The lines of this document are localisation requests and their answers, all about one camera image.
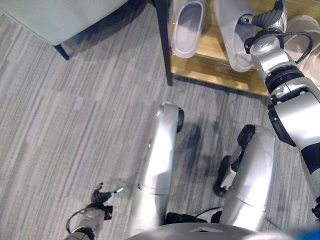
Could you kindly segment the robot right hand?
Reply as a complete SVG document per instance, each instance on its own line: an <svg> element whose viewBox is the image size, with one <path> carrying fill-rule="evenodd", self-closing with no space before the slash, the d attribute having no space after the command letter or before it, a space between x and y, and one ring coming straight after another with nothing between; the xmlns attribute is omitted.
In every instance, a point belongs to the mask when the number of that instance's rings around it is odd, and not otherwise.
<svg viewBox="0 0 320 240"><path fill-rule="evenodd" d="M254 25L263 30L277 29L280 33L285 33L288 21L288 4L286 0L276 0L273 9L258 15L243 14L240 23Z"/></svg>

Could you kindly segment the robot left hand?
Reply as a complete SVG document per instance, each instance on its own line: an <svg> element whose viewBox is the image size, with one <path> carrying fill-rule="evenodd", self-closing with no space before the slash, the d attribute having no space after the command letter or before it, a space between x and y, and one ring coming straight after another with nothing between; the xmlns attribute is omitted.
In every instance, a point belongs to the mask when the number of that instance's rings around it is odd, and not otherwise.
<svg viewBox="0 0 320 240"><path fill-rule="evenodd" d="M104 204L106 203L111 197L113 197L116 194L121 193L124 188L118 187L111 191L101 191L104 186L103 182L100 182L93 190L93 193L91 194L91 203L92 204Z"/></svg>

